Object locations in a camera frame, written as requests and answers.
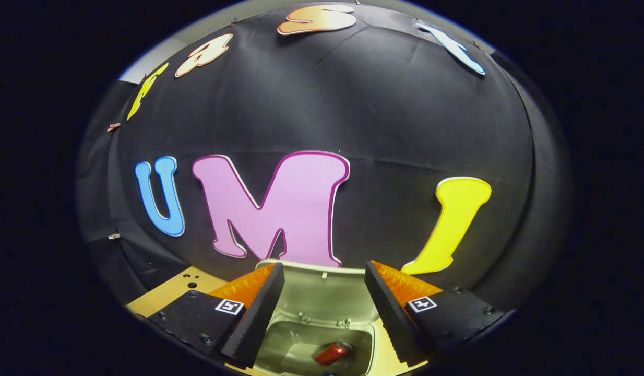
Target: screw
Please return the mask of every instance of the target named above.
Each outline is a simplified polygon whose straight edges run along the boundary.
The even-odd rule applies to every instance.
[[[210,338],[210,336],[205,335],[204,333],[199,335],[199,339],[207,345],[211,345],[213,343],[213,338]]]

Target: orange soft pad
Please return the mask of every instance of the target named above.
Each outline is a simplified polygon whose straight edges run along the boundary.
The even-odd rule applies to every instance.
[[[245,304],[245,309],[248,310],[250,309],[250,305],[253,304],[253,301],[255,301],[255,298],[257,298],[257,294],[262,289],[262,285],[269,277],[275,265],[270,264],[269,266],[260,267],[260,269],[250,272],[245,276],[238,277],[219,289],[208,293],[208,295],[222,299],[236,300],[237,302]]]
[[[425,283],[425,281],[418,280],[409,274],[397,271],[393,267],[380,264],[380,262],[371,262],[373,262],[375,269],[377,269],[382,280],[387,284],[389,291],[391,291],[403,309],[405,309],[406,303],[410,302],[410,300],[428,297],[429,295],[442,291],[432,284]]]

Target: open lid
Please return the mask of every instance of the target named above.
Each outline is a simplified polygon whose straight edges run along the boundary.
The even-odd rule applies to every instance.
[[[324,267],[275,259],[262,260],[255,269],[274,262],[281,262],[284,271],[284,286],[276,305],[282,314],[303,321],[338,326],[369,324],[378,319],[379,315],[364,283],[364,269]]]

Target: soda can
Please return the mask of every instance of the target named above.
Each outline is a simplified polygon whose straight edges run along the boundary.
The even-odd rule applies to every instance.
[[[328,366],[329,364],[336,362],[338,359],[345,357],[351,351],[352,345],[349,343],[334,342],[317,354],[315,361],[319,362],[319,364]]]

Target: pink letter m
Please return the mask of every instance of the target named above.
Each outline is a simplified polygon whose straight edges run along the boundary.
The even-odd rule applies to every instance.
[[[245,248],[264,260],[282,233],[284,252],[278,259],[340,267],[331,244],[331,220],[336,189],[348,180],[348,160],[330,152],[302,151],[285,156],[273,173],[262,206],[257,205],[224,155],[195,160],[193,174],[201,182],[213,223],[215,249],[242,259]]]

